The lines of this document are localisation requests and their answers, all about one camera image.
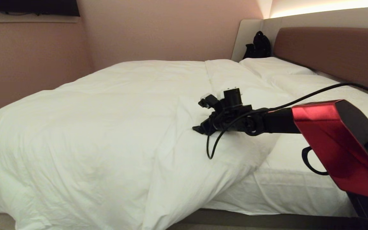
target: mattress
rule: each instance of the mattress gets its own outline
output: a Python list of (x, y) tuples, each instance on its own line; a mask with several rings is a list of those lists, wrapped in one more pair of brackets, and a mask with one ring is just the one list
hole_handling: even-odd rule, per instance
[[(274, 57), (249, 58), (241, 61), (241, 65), (266, 83), (293, 95), (293, 99), (338, 83)], [(348, 100), (368, 117), (368, 94), (351, 87), (334, 89), (301, 103), (333, 99)], [(248, 215), (355, 216), (346, 193), (330, 176), (317, 175), (303, 163), (301, 151), (308, 146), (300, 134), (281, 134), (267, 159), (252, 175), (216, 196), (204, 208)], [(315, 169), (325, 171), (313, 152), (308, 158)]]

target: television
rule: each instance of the television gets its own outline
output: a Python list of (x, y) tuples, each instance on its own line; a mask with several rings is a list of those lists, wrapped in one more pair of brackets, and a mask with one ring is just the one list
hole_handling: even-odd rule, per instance
[(0, 0), (0, 12), (80, 17), (76, 0)]

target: black bag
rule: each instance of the black bag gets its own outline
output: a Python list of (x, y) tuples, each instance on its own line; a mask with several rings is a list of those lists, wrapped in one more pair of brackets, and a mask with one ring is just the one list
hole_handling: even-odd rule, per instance
[(258, 31), (254, 37), (253, 44), (247, 44), (247, 51), (244, 58), (265, 58), (271, 56), (271, 43), (269, 39), (263, 35), (262, 31)]

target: white pillow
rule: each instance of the white pillow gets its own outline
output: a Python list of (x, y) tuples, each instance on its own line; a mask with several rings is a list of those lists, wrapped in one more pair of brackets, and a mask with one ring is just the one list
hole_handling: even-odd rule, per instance
[(251, 72), (260, 76), (263, 80), (268, 80), (275, 75), (293, 75), (293, 74), (308, 74), (315, 75), (316, 73), (310, 69), (292, 64), (287, 61), (280, 60), (276, 57), (268, 58), (246, 58), (240, 61), (240, 64), (248, 68)]
[[(338, 82), (319, 75), (277, 75), (270, 79), (272, 85), (290, 93), (298, 99), (324, 87), (337, 84)], [(312, 96), (298, 104), (308, 102), (323, 102), (337, 99), (345, 99), (360, 109), (368, 118), (368, 93), (364, 93), (350, 86), (331, 89), (318, 95)]]

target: headboard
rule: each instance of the headboard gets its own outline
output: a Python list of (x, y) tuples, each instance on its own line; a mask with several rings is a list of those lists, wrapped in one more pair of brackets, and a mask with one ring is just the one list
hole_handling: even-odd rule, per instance
[(281, 28), (273, 54), (339, 79), (368, 86), (368, 29)]

